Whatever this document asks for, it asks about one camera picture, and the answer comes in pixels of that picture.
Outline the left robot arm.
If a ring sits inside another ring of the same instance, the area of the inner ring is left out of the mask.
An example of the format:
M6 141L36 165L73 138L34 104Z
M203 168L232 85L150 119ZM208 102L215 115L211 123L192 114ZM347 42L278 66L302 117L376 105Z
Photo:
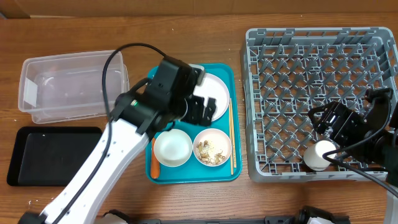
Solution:
M186 117L205 68L165 56L152 78L123 93L104 133L74 178L40 213L19 223L93 223L105 198L154 134Z

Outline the white paper cup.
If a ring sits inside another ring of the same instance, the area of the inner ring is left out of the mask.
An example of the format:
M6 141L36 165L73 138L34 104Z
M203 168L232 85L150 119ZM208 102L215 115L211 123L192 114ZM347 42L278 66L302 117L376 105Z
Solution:
M323 171L331 164L323 158L323 155L335 149L335 145L330 141L318 141L305 150L303 161L311 170Z

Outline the large white plate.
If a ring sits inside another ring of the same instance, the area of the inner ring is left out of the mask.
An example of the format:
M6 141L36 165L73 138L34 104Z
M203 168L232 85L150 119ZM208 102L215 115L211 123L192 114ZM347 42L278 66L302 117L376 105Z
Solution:
M217 76L205 73L201 85L197 85L193 91L195 96L204 98L206 106L210 98L215 99L216 109L212 121L221 118L229 108L229 90L226 84Z

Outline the white bowl with food scraps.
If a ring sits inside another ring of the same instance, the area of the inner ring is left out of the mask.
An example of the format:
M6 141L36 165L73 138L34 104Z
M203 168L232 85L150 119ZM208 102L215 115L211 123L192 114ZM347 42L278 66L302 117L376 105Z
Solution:
M218 167L226 163L232 152L229 136L222 130L208 128L194 139L193 153L197 160L208 167Z

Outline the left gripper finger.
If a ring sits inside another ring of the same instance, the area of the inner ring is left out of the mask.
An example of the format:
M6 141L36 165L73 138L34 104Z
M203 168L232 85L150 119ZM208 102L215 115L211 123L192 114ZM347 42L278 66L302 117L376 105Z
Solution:
M213 115L216 110L216 100L214 98L209 98L207 105L204 109L203 117L200 121L202 126L210 126L212 122Z
M191 105L190 105L191 122L192 124L200 124L204 111L204 104L203 104L204 98L193 95L190 100L191 100Z

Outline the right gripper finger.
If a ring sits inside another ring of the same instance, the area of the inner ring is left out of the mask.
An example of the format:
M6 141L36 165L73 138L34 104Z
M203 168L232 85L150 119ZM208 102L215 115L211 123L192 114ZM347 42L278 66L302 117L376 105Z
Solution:
M312 123L316 123L316 117L315 117L315 114L316 113L323 113L323 112L325 112L325 111L327 111L328 110L328 105L323 105L323 106L319 106L319 107L316 107L316 108L312 108L312 109L310 109L309 111L308 111L308 117L310 118L310 121L312 122Z
M327 128L331 126L331 123L328 121L333 116L332 110L327 110L322 113L321 118L316 118L316 123L312 123L312 126L316 133L323 134Z

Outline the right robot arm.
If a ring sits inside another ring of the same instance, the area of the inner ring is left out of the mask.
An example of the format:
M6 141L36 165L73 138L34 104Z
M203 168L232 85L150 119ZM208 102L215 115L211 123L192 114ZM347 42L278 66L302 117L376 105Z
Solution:
M368 89L365 99L371 109L365 116L344 104L331 103L312 108L307 116L318 134L331 129L329 138L339 145L322 153L322 159L349 169L387 190L387 208L384 223L397 223L397 110L392 110L392 88ZM357 169L343 160L352 157L366 164L375 163L375 171L387 172L383 182L369 173L371 169Z

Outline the small white bowl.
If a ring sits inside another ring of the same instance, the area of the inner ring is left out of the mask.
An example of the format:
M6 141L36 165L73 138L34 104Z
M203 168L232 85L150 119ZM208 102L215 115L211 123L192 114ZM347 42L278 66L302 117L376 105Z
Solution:
M154 144L154 155L164 166L178 167L186 163L193 152L190 136L179 129L160 133Z

